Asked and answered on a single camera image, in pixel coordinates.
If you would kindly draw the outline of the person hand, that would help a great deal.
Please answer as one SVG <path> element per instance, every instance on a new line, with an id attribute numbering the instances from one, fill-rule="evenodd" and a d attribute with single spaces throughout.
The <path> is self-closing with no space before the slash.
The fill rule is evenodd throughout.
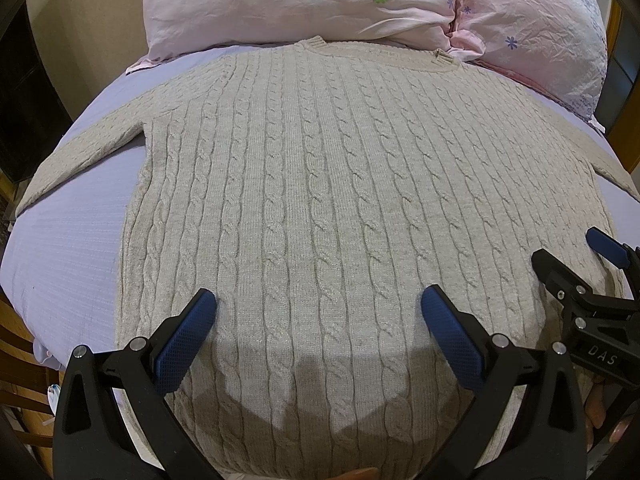
<path id="1" fill-rule="evenodd" d="M 590 451 L 593 447 L 594 430 L 600 429 L 605 422 L 606 408 L 604 405 L 605 379 L 601 376 L 594 375 L 592 378 L 592 386 L 585 400 L 585 427 L 586 427 L 586 450 Z M 612 430 L 608 440 L 611 443 L 617 443 L 622 437 L 629 424 L 632 416 L 628 416 L 617 423 Z"/>

